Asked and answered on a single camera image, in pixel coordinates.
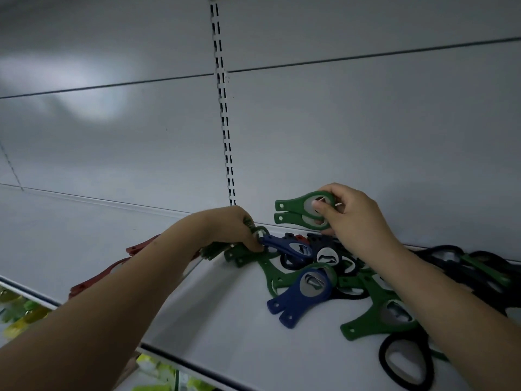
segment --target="blue bottle opener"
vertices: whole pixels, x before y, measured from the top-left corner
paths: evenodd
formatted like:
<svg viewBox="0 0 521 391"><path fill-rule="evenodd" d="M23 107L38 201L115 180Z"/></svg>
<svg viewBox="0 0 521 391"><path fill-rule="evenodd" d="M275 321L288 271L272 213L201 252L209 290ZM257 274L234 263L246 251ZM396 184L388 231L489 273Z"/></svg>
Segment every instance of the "blue bottle opener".
<svg viewBox="0 0 521 391"><path fill-rule="evenodd" d="M286 240L272 235L264 235L259 238L259 242L262 245L276 248L280 252L295 258L300 258L303 260L313 258L313 250L309 244L303 243L301 241Z"/></svg>
<svg viewBox="0 0 521 391"><path fill-rule="evenodd" d="M271 314L283 312L279 321L293 329L304 313L317 303L324 302L331 295L333 286L322 269L310 269L302 275L283 294L267 302Z"/></svg>

